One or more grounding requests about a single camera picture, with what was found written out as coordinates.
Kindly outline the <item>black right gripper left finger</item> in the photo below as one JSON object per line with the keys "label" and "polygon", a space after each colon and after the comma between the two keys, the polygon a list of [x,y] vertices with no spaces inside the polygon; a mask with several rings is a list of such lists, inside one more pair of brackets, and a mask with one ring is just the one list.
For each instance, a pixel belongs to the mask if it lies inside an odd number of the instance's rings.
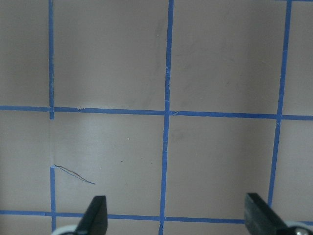
{"label": "black right gripper left finger", "polygon": [[106,197],[95,196],[77,225],[75,235],[105,235],[108,229]]}

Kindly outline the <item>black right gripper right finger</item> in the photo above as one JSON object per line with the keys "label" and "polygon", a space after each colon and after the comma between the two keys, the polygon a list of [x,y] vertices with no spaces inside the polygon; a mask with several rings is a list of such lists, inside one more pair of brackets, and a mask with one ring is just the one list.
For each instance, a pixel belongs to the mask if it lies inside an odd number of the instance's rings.
{"label": "black right gripper right finger", "polygon": [[285,222],[257,193],[245,196],[244,220],[250,235],[282,235],[288,230]]}

